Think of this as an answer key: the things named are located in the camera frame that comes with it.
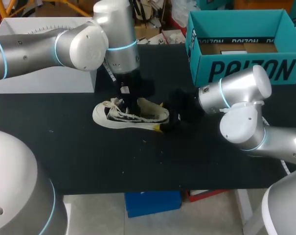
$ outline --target white sneaker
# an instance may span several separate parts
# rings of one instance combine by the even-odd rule
[[[98,104],[93,110],[93,120],[104,127],[112,129],[121,128],[142,128],[147,130],[158,130],[161,123],[167,123],[169,120],[169,112],[167,109],[146,100],[139,98],[137,100],[140,107],[140,117],[129,114],[128,109],[122,112],[119,105],[122,99],[112,98],[111,101],[104,101]]]

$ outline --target box flap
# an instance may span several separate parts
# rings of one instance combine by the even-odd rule
[[[194,29],[191,14],[189,14],[185,46],[188,55],[192,80],[195,83],[197,78],[198,64],[201,56],[201,51],[197,40],[197,34]]]

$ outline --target black cloth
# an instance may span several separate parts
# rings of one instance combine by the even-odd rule
[[[184,45],[139,46],[139,54],[143,78],[155,81],[151,101],[193,88]],[[114,96],[103,68],[95,94],[0,94],[0,130],[33,151],[61,194],[264,188],[286,175],[280,160],[249,157],[224,140],[221,115],[200,119],[193,136],[95,124],[95,105]],[[273,86],[263,116],[296,127],[296,85]]]

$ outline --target robotic arm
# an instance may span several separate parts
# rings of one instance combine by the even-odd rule
[[[207,114],[225,112],[223,137],[247,154],[296,164],[296,128],[264,124],[261,106],[271,94],[265,70],[255,65],[199,88],[198,102]]]
[[[53,66],[96,70],[104,58],[115,74],[139,67],[137,42],[128,0],[102,0],[93,19],[72,30],[0,36],[0,79]]]

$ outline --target white cable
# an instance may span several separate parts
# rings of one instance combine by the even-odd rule
[[[265,119],[264,117],[262,117],[262,119],[263,119],[263,122],[264,122],[266,125],[270,125],[270,124],[266,121],[266,119]],[[284,161],[284,160],[280,160],[280,161],[281,161],[281,164],[283,165],[283,167],[284,167],[285,172],[287,173],[287,175],[290,175],[290,170],[288,169],[288,167],[287,167],[285,161]]]

